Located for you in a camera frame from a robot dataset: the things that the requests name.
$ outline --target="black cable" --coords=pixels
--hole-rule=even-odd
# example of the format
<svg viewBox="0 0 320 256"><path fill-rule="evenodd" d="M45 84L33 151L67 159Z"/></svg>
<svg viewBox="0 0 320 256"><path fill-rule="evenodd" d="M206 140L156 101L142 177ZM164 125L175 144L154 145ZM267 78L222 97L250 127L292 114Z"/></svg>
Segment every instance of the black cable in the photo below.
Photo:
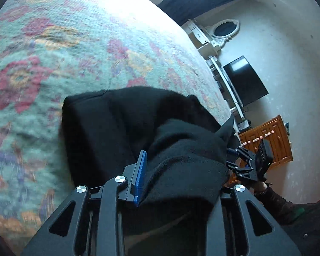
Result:
<svg viewBox="0 0 320 256"><path fill-rule="evenodd" d="M234 102L235 104L238 104L238 105L242 108L242 110L245 111L246 113L249 111L248 105L241 106L238 102L235 102L235 101L233 101L233 100L231 100L231 99L228 99L228 98L225 98L225 99L226 99L226 100L229 100L229 101L232 101L232 102Z"/></svg>

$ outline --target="person's hand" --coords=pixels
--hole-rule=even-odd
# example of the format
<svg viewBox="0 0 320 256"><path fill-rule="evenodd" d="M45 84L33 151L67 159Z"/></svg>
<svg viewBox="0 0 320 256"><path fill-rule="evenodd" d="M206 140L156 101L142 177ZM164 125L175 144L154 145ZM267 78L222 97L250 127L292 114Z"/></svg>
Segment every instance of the person's hand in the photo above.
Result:
<svg viewBox="0 0 320 256"><path fill-rule="evenodd" d="M251 185L255 192L264 192L268 188L267 184L264 182L256 182Z"/></svg>

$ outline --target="metal bolt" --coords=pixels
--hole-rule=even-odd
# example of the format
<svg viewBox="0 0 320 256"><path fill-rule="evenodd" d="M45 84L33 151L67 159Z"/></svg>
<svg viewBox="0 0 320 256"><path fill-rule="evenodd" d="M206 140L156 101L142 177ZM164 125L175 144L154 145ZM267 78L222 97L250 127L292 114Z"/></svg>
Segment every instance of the metal bolt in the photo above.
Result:
<svg viewBox="0 0 320 256"><path fill-rule="evenodd" d="M115 177L115 181L116 181L117 183L122 183L122 182L125 181L125 177L124 177L123 175L116 176L116 177Z"/></svg>
<svg viewBox="0 0 320 256"><path fill-rule="evenodd" d="M239 191L239 192L245 191L245 187L243 185L236 185L235 189L236 189L236 191Z"/></svg>
<svg viewBox="0 0 320 256"><path fill-rule="evenodd" d="M87 190L87 187L83 186L83 185L78 186L77 189L76 189L76 191L79 192L79 193L85 192L86 190Z"/></svg>

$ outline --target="sleeve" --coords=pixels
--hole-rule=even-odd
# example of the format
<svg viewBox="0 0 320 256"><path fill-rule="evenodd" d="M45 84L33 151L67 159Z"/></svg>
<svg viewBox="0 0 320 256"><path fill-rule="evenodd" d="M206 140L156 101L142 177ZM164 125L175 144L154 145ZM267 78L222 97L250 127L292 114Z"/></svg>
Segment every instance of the sleeve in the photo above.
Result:
<svg viewBox="0 0 320 256"><path fill-rule="evenodd" d="M275 193L273 189L268 186L263 193L256 193L255 197L263 203L266 210L276 219L280 225L287 225L293 223L305 210L303 205L293 204Z"/></svg>

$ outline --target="person's arm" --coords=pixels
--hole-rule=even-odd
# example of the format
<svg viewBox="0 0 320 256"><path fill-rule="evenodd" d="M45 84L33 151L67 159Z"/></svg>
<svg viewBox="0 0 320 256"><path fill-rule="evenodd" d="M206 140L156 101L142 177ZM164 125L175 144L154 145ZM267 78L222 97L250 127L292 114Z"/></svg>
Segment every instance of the person's arm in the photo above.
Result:
<svg viewBox="0 0 320 256"><path fill-rule="evenodd" d="M285 200L263 182L253 184L252 188L255 191L255 197L263 203L266 210L280 225L290 224L304 213L303 207Z"/></svg>

